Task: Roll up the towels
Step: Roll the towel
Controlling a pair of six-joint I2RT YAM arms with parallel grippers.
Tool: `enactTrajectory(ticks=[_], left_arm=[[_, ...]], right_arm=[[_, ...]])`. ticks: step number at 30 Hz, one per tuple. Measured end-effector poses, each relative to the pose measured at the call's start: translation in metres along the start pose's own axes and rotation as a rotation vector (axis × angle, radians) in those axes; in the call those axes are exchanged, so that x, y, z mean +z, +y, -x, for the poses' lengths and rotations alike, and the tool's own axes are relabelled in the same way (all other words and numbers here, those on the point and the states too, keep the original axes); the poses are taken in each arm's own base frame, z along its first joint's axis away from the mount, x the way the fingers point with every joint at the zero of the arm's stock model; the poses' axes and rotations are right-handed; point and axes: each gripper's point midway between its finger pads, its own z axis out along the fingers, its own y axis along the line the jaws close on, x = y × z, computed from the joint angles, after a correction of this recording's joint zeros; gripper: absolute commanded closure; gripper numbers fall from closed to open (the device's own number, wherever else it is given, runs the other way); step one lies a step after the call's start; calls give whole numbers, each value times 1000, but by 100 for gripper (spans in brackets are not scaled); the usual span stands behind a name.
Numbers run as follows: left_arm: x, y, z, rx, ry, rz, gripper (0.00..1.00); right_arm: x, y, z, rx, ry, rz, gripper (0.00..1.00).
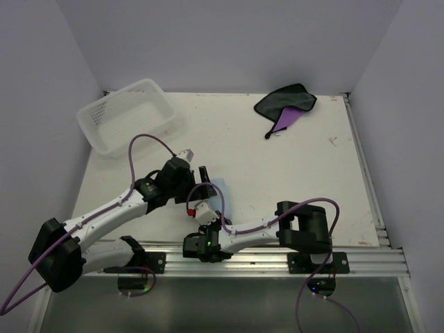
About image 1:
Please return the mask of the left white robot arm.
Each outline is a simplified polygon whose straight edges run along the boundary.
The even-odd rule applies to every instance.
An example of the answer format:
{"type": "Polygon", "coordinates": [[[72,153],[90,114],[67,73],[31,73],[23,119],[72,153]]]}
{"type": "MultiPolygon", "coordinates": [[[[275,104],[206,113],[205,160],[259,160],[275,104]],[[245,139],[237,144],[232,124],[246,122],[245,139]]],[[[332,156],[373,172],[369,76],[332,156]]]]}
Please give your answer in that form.
{"type": "Polygon", "coordinates": [[[206,167],[200,166],[198,172],[200,187],[193,191],[197,183],[190,163],[172,157],[162,169],[133,178],[129,189],[100,208],[65,222],[49,219],[40,228],[29,262],[54,292],[68,289],[92,271],[134,273],[143,269],[144,249],[133,237],[123,236],[109,244],[100,244],[99,240],[169,200],[181,204],[214,196],[216,192],[207,186],[210,177],[206,167]]]}

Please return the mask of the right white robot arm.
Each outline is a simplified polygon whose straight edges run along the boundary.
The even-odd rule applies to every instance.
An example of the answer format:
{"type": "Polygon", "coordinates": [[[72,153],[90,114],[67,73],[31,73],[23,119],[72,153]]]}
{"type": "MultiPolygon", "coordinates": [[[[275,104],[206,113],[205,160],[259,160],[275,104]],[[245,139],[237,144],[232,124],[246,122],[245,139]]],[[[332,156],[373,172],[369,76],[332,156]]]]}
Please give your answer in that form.
{"type": "Polygon", "coordinates": [[[309,255],[309,264],[317,272],[325,272],[334,263],[330,252],[327,214],[323,207],[291,201],[277,204],[272,219],[234,225],[221,212],[205,205],[205,219],[200,230],[187,235],[182,243],[184,258],[217,263],[230,259],[245,248],[279,243],[281,247],[309,255]]]}

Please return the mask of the light blue towel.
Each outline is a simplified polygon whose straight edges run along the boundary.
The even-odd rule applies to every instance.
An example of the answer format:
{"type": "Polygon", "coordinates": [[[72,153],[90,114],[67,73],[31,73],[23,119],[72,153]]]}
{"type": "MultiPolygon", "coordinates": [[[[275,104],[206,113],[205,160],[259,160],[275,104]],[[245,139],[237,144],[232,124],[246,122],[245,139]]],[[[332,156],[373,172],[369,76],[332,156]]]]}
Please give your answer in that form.
{"type": "MultiPolygon", "coordinates": [[[[226,219],[231,221],[232,205],[230,200],[230,194],[228,191],[228,186],[226,185],[225,180],[223,178],[212,178],[211,183],[216,185],[221,190],[225,202],[224,216],[226,219]]],[[[211,198],[208,199],[208,203],[214,211],[222,212],[222,202],[218,192],[216,193],[215,196],[212,196],[211,198]]]]}

